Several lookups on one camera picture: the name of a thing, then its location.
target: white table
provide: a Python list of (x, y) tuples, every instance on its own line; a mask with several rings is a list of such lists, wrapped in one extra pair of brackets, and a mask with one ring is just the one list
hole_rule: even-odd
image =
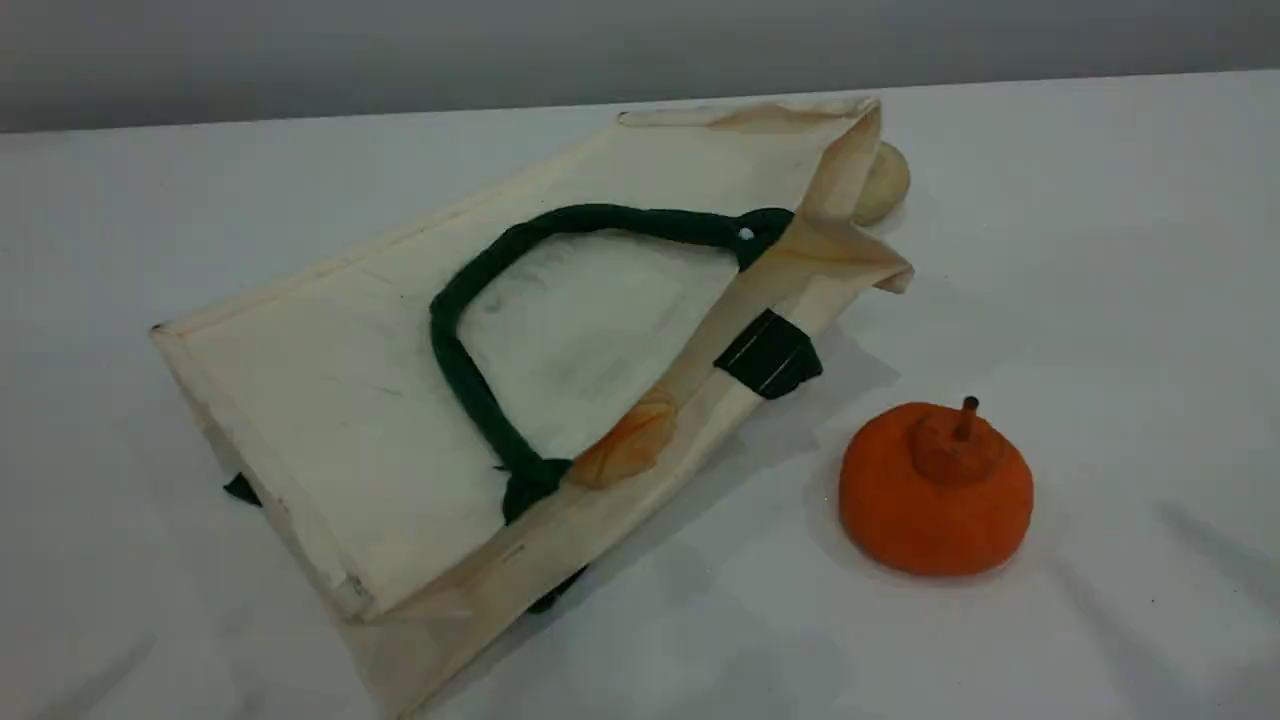
[[(909, 293), (431, 716), (1280, 716), (1280, 72), (882, 95)], [(617, 110), (0, 136), (0, 716), (371, 716), (146, 329)], [(882, 571), (840, 454), (968, 393), (1037, 474), (1032, 534), (995, 578)]]

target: pumpkin stem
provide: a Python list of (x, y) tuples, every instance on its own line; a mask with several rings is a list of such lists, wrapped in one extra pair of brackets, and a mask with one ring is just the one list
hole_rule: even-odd
[(964, 398), (964, 406), (960, 407), (960, 421), (956, 423), (956, 429), (951, 434), (959, 442), (969, 439), (973, 433), (973, 419), (978, 414), (978, 398), (969, 396)]

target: green rope handle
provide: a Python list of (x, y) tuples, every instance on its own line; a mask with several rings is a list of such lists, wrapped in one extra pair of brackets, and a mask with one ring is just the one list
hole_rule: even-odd
[(493, 245), (462, 266), (431, 300), (431, 348), (444, 379), (471, 421), (511, 473), (502, 498), (507, 524), (554, 493), (573, 464), (544, 459), (503, 414), (489, 383), (458, 340), (467, 304), (516, 260), (559, 233), (620, 229), (687, 245), (727, 250), (745, 270), (786, 231), (795, 214), (764, 208), (736, 218), (689, 210), (640, 210), (622, 205), (570, 205), (508, 228)]

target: fake pumpkin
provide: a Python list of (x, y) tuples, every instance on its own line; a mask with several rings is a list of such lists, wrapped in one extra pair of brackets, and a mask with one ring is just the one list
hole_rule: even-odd
[(975, 575), (1009, 560), (1030, 525), (1032, 473), (977, 416), (927, 402), (867, 423), (845, 451), (840, 514), (876, 561), (915, 575)]

